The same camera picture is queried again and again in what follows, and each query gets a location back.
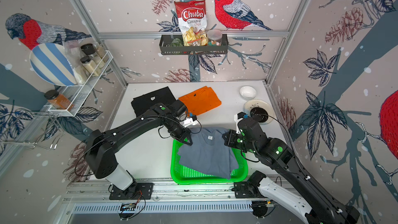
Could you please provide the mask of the grey t-shirt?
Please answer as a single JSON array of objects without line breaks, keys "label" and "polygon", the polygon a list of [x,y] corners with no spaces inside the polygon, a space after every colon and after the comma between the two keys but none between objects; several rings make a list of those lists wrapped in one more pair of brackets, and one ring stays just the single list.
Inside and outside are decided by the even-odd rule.
[{"label": "grey t-shirt", "polygon": [[224,145],[225,128],[191,128],[192,146],[183,144],[179,150],[179,164],[200,173],[231,178],[238,163],[232,149]]}]

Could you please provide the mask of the orange t-shirt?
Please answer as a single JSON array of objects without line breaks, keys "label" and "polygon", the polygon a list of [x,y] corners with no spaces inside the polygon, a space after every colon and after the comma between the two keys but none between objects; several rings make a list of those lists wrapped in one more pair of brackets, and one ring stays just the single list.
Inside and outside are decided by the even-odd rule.
[{"label": "orange t-shirt", "polygon": [[202,87],[178,98],[186,106],[188,112],[201,115],[219,107],[222,102],[211,87]]}]

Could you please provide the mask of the black t-shirt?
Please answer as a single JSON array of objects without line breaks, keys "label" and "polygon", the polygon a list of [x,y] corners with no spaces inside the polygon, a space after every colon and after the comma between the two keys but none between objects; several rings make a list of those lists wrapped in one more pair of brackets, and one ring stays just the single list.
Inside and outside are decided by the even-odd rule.
[{"label": "black t-shirt", "polygon": [[135,97],[131,102],[131,106],[138,117],[155,104],[162,103],[165,105],[171,105],[175,101],[176,98],[172,94],[169,87],[164,87],[139,97]]}]

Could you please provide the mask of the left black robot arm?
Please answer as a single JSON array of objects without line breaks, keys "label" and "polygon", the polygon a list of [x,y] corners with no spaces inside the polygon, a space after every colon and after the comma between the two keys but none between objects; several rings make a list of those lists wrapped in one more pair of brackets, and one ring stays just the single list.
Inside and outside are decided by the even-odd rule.
[{"label": "left black robot arm", "polygon": [[106,179],[117,189],[126,191],[133,187],[135,179],[118,163],[116,153],[130,141],[160,126],[167,128],[174,140],[191,146],[192,132],[179,120],[186,112],[187,107],[180,100],[169,106],[158,103],[119,127],[105,132],[95,130],[87,138],[82,158],[96,178]]}]

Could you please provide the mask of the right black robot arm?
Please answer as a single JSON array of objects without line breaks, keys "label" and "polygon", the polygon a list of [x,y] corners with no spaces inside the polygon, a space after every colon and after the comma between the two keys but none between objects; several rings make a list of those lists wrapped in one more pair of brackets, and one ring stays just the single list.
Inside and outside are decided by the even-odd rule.
[{"label": "right black robot arm", "polygon": [[268,198],[276,201],[305,224],[356,224],[360,213],[328,193],[303,167],[282,140],[269,138],[260,124],[241,112],[234,116],[236,130],[223,135],[224,144],[250,152],[263,165],[283,177],[297,191],[290,192],[260,171],[234,184],[236,198]]}]

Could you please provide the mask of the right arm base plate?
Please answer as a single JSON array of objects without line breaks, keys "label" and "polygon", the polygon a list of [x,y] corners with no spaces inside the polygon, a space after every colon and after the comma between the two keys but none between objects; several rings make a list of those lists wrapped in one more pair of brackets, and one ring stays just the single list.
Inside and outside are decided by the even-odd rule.
[{"label": "right arm base plate", "polygon": [[232,191],[237,199],[272,199],[260,192],[260,182],[242,181],[234,183]]}]

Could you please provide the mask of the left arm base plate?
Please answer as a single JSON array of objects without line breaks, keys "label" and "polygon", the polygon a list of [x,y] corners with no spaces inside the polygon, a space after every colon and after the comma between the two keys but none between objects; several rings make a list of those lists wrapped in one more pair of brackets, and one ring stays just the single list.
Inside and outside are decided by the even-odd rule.
[{"label": "left arm base plate", "polygon": [[150,200],[153,192],[154,183],[137,183],[133,182],[126,190],[121,190],[112,185],[109,188],[109,199],[114,201],[119,200]]}]

